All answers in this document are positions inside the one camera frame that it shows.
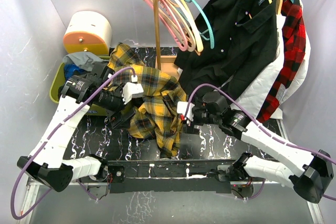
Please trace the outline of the yellow plaid shirt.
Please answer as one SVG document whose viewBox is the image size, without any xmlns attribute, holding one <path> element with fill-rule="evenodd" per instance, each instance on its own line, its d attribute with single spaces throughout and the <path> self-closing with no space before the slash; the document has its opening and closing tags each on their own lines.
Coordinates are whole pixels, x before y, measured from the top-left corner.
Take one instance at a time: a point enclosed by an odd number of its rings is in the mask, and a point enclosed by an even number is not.
<svg viewBox="0 0 336 224">
<path fill-rule="evenodd" d="M 186 93 L 177 79 L 157 68 L 147 67 L 134 50 L 119 43 L 110 54 L 108 67 L 118 71 L 132 67 L 144 90 L 143 102 L 135 107 L 128 132 L 135 138 L 155 139 L 163 157 L 174 157 L 180 149 L 182 120 L 177 103 Z"/>
</svg>

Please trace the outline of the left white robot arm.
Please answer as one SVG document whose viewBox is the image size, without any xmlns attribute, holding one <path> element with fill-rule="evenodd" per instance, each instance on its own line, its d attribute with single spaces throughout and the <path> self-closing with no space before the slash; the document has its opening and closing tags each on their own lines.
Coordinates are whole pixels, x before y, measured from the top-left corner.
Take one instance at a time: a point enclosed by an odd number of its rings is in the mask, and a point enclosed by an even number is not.
<svg viewBox="0 0 336 224">
<path fill-rule="evenodd" d="M 113 71 L 97 63 L 84 77 L 66 81 L 59 103 L 47 130 L 28 156 L 21 156 L 17 166 L 21 174 L 61 192 L 74 180 L 92 177 L 98 182 L 108 178 L 104 158 L 89 155 L 64 160 L 64 153 L 75 129 L 93 105 L 106 110 L 113 129 L 129 127 L 135 110 L 131 101 L 143 94 L 134 68 Z"/>
</svg>

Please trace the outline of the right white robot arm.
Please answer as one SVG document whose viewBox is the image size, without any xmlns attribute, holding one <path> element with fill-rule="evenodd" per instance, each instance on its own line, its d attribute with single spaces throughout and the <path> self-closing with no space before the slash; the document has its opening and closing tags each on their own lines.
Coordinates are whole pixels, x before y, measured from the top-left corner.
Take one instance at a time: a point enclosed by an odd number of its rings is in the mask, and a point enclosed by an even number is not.
<svg viewBox="0 0 336 224">
<path fill-rule="evenodd" d="M 251 153 L 243 153 L 224 172 L 240 180 L 262 178 L 293 189 L 304 200 L 317 204 L 327 198 L 326 190 L 334 178 L 335 160 L 323 151 L 313 151 L 290 142 L 266 129 L 242 107 L 232 109 L 229 96 L 212 91 L 201 103 L 179 102 L 177 112 L 186 123 L 186 131 L 194 132 L 195 125 L 216 124 L 228 136 L 250 144 L 273 160 L 268 161 Z"/>
</svg>

